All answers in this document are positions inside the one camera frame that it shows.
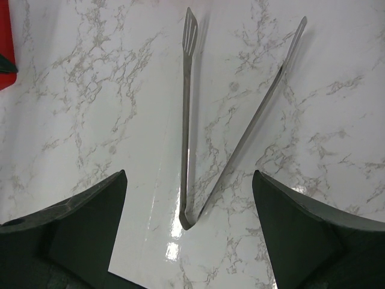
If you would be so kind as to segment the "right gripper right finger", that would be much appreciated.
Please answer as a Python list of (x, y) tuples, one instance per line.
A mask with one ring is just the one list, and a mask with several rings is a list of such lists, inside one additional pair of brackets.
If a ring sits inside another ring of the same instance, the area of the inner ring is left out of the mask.
[(257, 170), (252, 189), (278, 288), (384, 288), (384, 223)]

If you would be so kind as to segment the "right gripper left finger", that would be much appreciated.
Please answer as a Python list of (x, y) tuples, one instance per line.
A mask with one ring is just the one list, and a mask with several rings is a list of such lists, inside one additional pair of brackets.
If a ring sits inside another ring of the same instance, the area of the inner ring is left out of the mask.
[(1, 225), (1, 288), (103, 288), (125, 202), (118, 171), (45, 209)]

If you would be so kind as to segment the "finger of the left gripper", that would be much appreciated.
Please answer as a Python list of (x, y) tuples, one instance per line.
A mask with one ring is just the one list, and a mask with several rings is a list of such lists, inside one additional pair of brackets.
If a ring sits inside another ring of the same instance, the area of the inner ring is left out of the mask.
[(18, 69), (16, 65), (12, 63), (9, 59), (4, 57), (2, 54), (0, 55), (0, 73), (1, 74), (18, 73)]

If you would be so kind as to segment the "red box lid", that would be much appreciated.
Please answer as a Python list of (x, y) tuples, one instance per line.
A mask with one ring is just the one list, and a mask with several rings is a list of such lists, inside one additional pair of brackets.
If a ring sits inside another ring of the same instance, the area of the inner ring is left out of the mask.
[[(1, 0), (1, 54), (16, 65), (9, 3)], [(15, 83), (17, 73), (1, 74), (1, 90)]]

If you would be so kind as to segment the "metal tongs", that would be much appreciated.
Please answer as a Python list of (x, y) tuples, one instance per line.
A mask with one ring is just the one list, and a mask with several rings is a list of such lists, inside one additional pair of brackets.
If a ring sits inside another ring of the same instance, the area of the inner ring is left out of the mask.
[[(286, 73), (291, 61), (294, 59), (295, 50), (299, 44), (301, 36), (307, 25), (307, 17), (304, 16), (294, 34), (294, 37), (291, 41), (288, 53), (285, 60), (283, 61), (280, 69), (278, 70), (273, 83), (269, 87), (267, 93), (263, 97), (260, 105), (258, 106), (254, 116), (252, 117), (250, 123), (248, 124), (246, 130), (244, 131), (240, 141), (236, 145), (234, 151), (232, 152), (230, 158), (228, 159), (226, 165), (224, 166), (223, 171), (218, 177), (217, 182), (215, 183), (210, 195), (203, 204), (198, 219), (201, 218), (203, 213), (206, 211), (214, 193), (219, 189), (220, 184), (225, 178), (227, 172), (235, 162), (237, 156), (242, 151), (244, 145), (246, 144), (249, 136), (251, 135), (254, 127), (259, 121), (262, 113), (266, 109), (269, 101), (271, 100), (276, 88), (278, 87), (283, 75)], [(179, 197), (179, 221), (182, 228), (186, 231), (190, 230), (197, 222), (188, 220), (186, 214), (187, 208), (187, 197), (189, 192), (189, 120), (190, 120), (190, 93), (191, 93), (191, 70), (193, 63), (193, 53), (195, 51), (196, 42), (198, 36), (198, 23), (197, 19), (188, 7), (185, 16), (185, 23), (183, 28), (183, 37), (182, 37), (182, 50), (183, 50), (183, 101), (182, 101), (182, 149), (181, 149), (181, 170), (180, 170), (180, 197)]]

